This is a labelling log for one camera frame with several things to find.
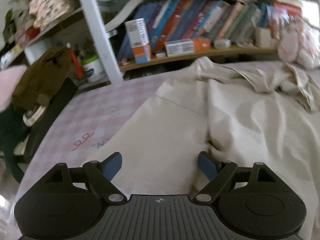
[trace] metal screw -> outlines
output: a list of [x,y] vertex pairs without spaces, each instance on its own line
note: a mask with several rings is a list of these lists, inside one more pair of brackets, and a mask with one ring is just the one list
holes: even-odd
[[208,202],[210,201],[212,198],[210,195],[208,194],[199,194],[198,196],[196,196],[196,199],[200,202]]
[[122,201],[124,199],[124,196],[122,196],[121,194],[112,194],[109,196],[109,200],[112,202],[119,202]]

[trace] white metal frame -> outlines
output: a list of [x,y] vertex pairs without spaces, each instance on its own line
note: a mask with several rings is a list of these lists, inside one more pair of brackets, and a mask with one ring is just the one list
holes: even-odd
[[123,73],[110,43],[96,0],[80,0],[96,50],[112,84],[123,82]]

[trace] white jar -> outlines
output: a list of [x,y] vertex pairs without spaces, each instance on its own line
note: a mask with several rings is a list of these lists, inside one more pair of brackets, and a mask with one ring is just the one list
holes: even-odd
[[106,76],[98,55],[84,58],[81,65],[88,82],[96,82]]

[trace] blue book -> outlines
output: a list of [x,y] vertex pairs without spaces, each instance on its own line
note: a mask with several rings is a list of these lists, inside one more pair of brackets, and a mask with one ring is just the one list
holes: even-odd
[[257,23],[257,27],[266,28],[269,24],[268,4],[264,2],[255,2],[255,5],[258,6],[261,11],[261,17]]
[[214,1],[211,6],[208,8],[208,10],[205,12],[202,21],[199,23],[197,29],[193,32],[191,35],[191,38],[196,38],[199,36],[198,34],[202,34],[204,32],[204,25],[206,24],[207,20],[211,16],[211,14],[222,4],[222,0]]
[[170,37],[170,41],[181,40],[184,33],[188,30],[191,22],[200,13],[207,1],[208,0],[195,0],[184,19],[181,19],[180,25],[177,28],[178,31]]
[[[145,12],[144,12],[144,22],[147,26],[148,22],[150,21],[150,18],[152,17],[153,15],[153,12],[155,11],[157,5],[159,4],[159,2],[153,2],[153,3],[149,3],[149,6],[145,9]],[[129,53],[126,54],[126,58],[127,59],[134,59],[134,55],[133,55],[133,51],[131,49],[131,46],[129,44]]]
[[[143,10],[145,9],[145,6],[146,5],[143,4],[138,8],[136,14],[133,17],[133,20],[139,19],[143,15]],[[121,43],[121,47],[119,49],[118,55],[116,57],[117,61],[121,61],[123,58],[125,58],[124,55],[125,55],[125,52],[126,52],[128,46],[129,46],[129,48],[131,48],[130,41],[129,41],[129,35],[126,34],[122,43]]]
[[160,21],[158,23],[155,24],[155,27],[152,31],[152,35],[149,39],[151,50],[154,48],[159,36],[162,33],[162,29],[164,28],[169,17],[172,15],[173,11],[175,10],[175,8],[179,2],[180,2],[180,0],[171,0],[170,3],[167,5],[167,8],[166,8],[162,18],[160,19]]
[[180,23],[182,23],[185,19],[185,16],[188,14],[189,9],[191,6],[195,3],[196,0],[189,0],[188,4],[183,8],[182,12],[180,13],[180,20],[173,32],[170,34],[170,36],[167,37],[167,41],[173,41],[171,40],[171,37],[175,36],[175,33],[178,32],[178,29],[180,28]]

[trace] dark green cloth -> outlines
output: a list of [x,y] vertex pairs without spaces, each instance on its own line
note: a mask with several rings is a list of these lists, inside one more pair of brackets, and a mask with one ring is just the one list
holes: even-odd
[[22,115],[22,112],[13,109],[13,105],[0,113],[0,149],[4,153],[7,169],[19,183],[24,173],[15,160],[14,149],[26,139],[29,131],[29,127],[23,122]]

